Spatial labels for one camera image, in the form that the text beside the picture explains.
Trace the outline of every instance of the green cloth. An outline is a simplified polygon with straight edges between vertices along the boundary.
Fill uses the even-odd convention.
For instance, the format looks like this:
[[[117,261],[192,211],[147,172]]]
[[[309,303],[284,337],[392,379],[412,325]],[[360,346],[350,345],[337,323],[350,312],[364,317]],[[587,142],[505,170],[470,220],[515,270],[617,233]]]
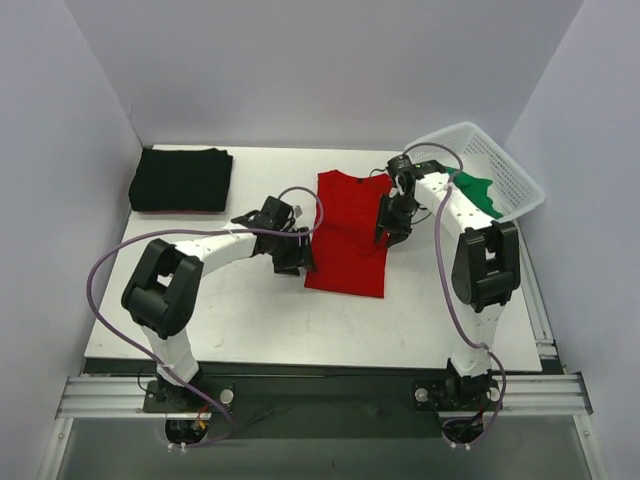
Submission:
[[[447,173],[451,175],[457,169],[447,167]],[[502,214],[493,208],[493,200],[489,198],[489,187],[492,180],[486,178],[472,177],[468,173],[460,172],[453,179],[453,184],[464,193],[465,197],[471,200],[478,209],[492,216],[502,218]]]

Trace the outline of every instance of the screw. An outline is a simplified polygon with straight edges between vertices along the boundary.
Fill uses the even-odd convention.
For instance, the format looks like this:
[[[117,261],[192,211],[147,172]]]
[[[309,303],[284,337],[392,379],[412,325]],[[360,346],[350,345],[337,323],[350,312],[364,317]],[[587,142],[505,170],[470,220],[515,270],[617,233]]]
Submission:
[[[419,403],[424,403],[429,400],[429,392],[426,388],[418,388],[416,389],[414,396]]]
[[[223,405],[229,405],[233,401],[233,391],[225,388],[220,392],[220,401]]]

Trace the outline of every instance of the glass panel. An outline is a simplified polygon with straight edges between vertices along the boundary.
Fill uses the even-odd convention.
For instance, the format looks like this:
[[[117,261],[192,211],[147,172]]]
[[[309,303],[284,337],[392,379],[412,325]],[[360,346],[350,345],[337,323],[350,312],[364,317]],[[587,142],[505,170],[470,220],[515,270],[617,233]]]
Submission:
[[[167,452],[158,420],[75,420],[60,480],[589,479],[571,417],[501,418],[470,452],[440,438],[230,440]]]

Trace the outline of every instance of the clothing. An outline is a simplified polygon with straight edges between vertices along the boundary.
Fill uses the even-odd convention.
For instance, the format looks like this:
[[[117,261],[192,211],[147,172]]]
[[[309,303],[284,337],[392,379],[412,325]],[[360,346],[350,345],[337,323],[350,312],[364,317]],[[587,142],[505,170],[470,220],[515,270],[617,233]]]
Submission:
[[[384,297],[388,235],[378,244],[374,236],[380,198],[390,190],[386,174],[356,178],[332,170],[318,175],[324,221],[311,240],[318,269],[307,273],[305,287]]]
[[[223,212],[233,157],[226,151],[145,148],[129,187],[137,212]]]
[[[449,175],[456,170],[456,168],[447,167]],[[493,218],[502,218],[503,215],[493,208],[493,200],[489,197],[489,187],[493,184],[492,180],[476,178],[468,173],[460,172],[454,177],[453,184],[482,212]]]

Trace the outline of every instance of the black folded cloth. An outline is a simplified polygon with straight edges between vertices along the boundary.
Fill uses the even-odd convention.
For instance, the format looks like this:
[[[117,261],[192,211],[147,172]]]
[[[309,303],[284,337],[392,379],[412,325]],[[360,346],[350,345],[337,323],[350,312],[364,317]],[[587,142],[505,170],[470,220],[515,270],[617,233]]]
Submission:
[[[226,150],[144,148],[129,187],[136,212],[223,212],[233,157]]]

